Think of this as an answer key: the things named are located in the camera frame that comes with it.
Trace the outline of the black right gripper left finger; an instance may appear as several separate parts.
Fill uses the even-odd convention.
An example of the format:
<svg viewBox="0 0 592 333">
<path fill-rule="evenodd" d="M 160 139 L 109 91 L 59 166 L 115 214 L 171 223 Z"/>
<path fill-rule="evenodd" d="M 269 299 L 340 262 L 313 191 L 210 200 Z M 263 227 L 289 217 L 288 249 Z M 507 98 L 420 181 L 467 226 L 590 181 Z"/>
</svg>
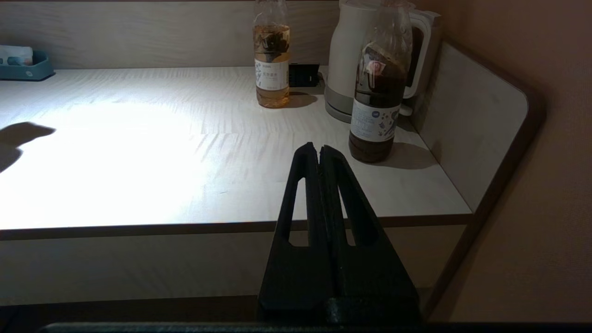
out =
<svg viewBox="0 0 592 333">
<path fill-rule="evenodd" d="M 298 184 L 305 184 L 308 246 L 289 241 Z M 332 297 L 328 238 L 313 143 L 293 156 L 258 302 L 263 310 L 316 310 Z"/>
</svg>

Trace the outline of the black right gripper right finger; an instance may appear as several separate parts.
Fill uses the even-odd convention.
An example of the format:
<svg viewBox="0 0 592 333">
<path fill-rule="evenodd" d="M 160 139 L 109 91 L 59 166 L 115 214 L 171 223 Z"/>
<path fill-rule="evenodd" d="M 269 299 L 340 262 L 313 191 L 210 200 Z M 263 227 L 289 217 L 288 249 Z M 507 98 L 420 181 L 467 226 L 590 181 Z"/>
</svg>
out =
<svg viewBox="0 0 592 333">
<path fill-rule="evenodd" d="M 333 324 L 419 324 L 419 296 L 345 156 L 320 152 Z"/>
</svg>

